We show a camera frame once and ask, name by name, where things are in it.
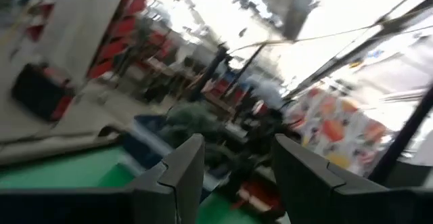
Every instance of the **green floor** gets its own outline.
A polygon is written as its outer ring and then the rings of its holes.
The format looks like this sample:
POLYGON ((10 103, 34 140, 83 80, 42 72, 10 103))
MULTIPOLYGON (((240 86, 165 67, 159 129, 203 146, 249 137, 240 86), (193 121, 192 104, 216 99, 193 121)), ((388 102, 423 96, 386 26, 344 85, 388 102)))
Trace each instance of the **green floor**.
MULTIPOLYGON (((120 148, 52 158, 5 169, 0 172, 0 188, 29 187, 119 187, 133 179, 120 165, 120 148)), ((231 203, 215 194, 200 206, 199 224, 258 223, 231 203)))

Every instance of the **light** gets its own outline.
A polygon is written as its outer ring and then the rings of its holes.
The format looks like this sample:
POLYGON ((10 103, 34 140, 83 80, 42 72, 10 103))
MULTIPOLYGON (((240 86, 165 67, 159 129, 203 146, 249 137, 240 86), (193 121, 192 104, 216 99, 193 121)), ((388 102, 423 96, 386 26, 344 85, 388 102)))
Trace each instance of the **light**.
POLYGON ((368 28, 360 37, 355 39, 350 45, 344 48, 339 54, 336 55, 337 59, 341 59, 345 55, 349 54, 351 51, 355 50, 358 46, 368 41, 374 35, 379 33, 384 27, 382 25, 376 25, 368 28))
POLYGON ((388 15, 388 19, 400 18, 425 0, 406 0, 388 15))

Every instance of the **wire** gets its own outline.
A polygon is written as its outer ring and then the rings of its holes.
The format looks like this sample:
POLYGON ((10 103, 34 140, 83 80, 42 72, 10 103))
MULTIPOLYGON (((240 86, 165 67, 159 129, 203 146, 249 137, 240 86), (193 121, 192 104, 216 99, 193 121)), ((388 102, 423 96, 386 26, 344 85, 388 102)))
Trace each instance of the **wire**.
POLYGON ((414 11, 414 12, 409 12, 409 13, 407 13, 405 15, 402 15, 400 17, 397 17, 397 18, 393 18, 393 19, 389 19, 389 20, 384 20, 382 22, 376 22, 376 23, 371 24, 369 26, 364 26, 364 27, 361 27, 361 28, 354 28, 352 30, 346 30, 346 31, 342 31, 342 32, 337 32, 337 33, 329 34, 329 35, 322 35, 322 36, 318 36, 318 37, 310 37, 310 38, 305 38, 305 39, 296 39, 294 41, 290 41, 290 40, 261 41, 261 42, 253 43, 253 44, 250 44, 250 45, 246 45, 246 46, 234 49, 229 54, 232 54, 232 53, 234 53, 236 51, 239 51, 241 49, 250 48, 250 47, 256 47, 256 46, 263 45, 263 44, 266 44, 266 45, 295 44, 295 43, 301 42, 301 41, 312 41, 312 40, 316 40, 316 39, 324 39, 324 38, 328 38, 328 37, 334 37, 334 36, 338 36, 338 35, 343 35, 343 34, 347 34, 347 33, 350 33, 350 32, 356 32, 356 31, 360 31, 360 30, 363 30, 363 29, 366 29, 366 28, 371 28, 371 27, 374 27, 374 26, 377 26, 377 25, 383 25, 385 23, 394 22, 396 20, 400 20, 400 19, 408 17, 408 16, 414 16, 415 14, 418 14, 420 12, 423 12, 423 11, 425 11, 427 9, 432 9, 432 8, 433 7, 425 7, 425 8, 422 8, 422 9, 414 11))

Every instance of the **floral fabric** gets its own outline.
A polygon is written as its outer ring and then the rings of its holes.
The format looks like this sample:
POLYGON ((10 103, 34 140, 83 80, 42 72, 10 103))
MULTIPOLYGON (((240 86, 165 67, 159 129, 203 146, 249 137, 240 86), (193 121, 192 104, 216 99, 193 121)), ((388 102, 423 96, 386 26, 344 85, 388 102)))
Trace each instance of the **floral fabric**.
POLYGON ((287 112, 302 145, 329 161, 363 175, 386 127, 368 118, 344 98, 314 88, 287 112))

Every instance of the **black pole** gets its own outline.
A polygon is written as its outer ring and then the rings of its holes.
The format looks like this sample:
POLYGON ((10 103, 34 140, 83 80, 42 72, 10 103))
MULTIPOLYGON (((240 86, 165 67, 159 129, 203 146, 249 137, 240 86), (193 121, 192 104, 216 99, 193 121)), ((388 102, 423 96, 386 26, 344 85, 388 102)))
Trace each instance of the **black pole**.
POLYGON ((188 99, 189 102, 194 102, 200 97, 203 87, 206 85, 208 80, 212 78, 212 75, 217 70, 218 65, 227 57, 227 51, 228 49, 223 45, 218 47, 215 58, 207 67, 202 78, 197 82, 197 85, 192 89, 191 95, 188 99))
POLYGON ((257 55, 265 48, 266 44, 260 45, 256 52, 252 54, 251 58, 246 62, 245 66, 235 75, 233 80, 230 82, 229 86, 226 88, 226 90, 223 92, 223 94, 220 96, 220 98, 224 98, 227 93, 230 91, 230 89, 237 83, 241 75, 246 71, 246 69, 251 65, 251 63, 256 59, 257 55))
POLYGON ((383 184, 390 172, 396 165, 396 161, 405 150, 413 135, 418 130, 420 124, 433 107, 433 86, 424 95, 415 112, 411 115, 400 133, 395 137, 394 142, 390 145, 385 154, 380 158, 379 162, 368 176, 368 179, 376 183, 383 184))

